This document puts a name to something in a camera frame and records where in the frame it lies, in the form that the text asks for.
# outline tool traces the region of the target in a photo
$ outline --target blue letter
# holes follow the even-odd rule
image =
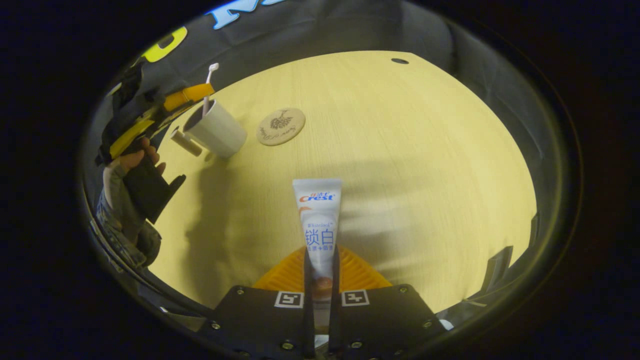
[[[256,6],[258,6],[258,0],[236,0],[219,8],[215,8],[205,13],[205,15],[213,15],[214,19],[216,19],[216,25],[214,25],[213,28],[220,29],[240,17],[239,14],[231,13],[230,10],[252,12]]]

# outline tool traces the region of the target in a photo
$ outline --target white cup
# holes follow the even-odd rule
[[[237,153],[246,140],[246,131],[217,100],[203,117],[202,107],[184,124],[184,133],[221,158]]]

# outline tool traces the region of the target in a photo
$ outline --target yellow plastic piece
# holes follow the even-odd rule
[[[189,100],[201,100],[203,97],[210,96],[213,93],[214,90],[211,84],[198,84],[184,88],[164,98],[164,109],[166,111],[173,111]]]
[[[111,159],[117,158],[129,145],[131,145],[133,140],[135,140],[140,134],[144,133],[145,130],[153,123],[153,120],[142,120],[129,128],[129,130],[111,144],[111,147],[109,148]]]
[[[302,247],[284,258],[264,274],[253,287],[264,290],[305,291],[304,261],[306,247]],[[339,292],[360,289],[378,289],[391,286],[384,276],[353,251],[339,245],[340,288]]]
[[[171,33],[173,36],[173,40],[171,43],[165,47],[160,47],[160,45],[155,44],[149,50],[145,51],[142,54],[143,57],[147,59],[150,63],[155,63],[156,61],[164,58],[169,55],[180,43],[187,37],[187,28],[184,26],[179,28],[178,30]]]

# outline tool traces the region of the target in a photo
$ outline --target black holder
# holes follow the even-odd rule
[[[304,293],[234,286],[216,309],[202,313],[209,326],[199,335],[250,359],[314,359],[308,254],[304,266]]]
[[[340,279],[339,252],[333,283]],[[333,287],[329,352],[343,360],[407,359],[446,330],[409,284],[338,293]]]
[[[169,203],[187,177],[180,175],[171,184],[158,173],[147,153],[137,167],[132,168],[123,182],[136,209],[155,224],[164,207]]]

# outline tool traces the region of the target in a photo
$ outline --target orange gripper base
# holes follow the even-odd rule
[[[305,291],[304,261],[306,247],[292,252],[269,272],[264,274],[253,287],[264,290]],[[384,276],[353,251],[339,245],[340,292],[360,289],[377,289],[391,286]]]

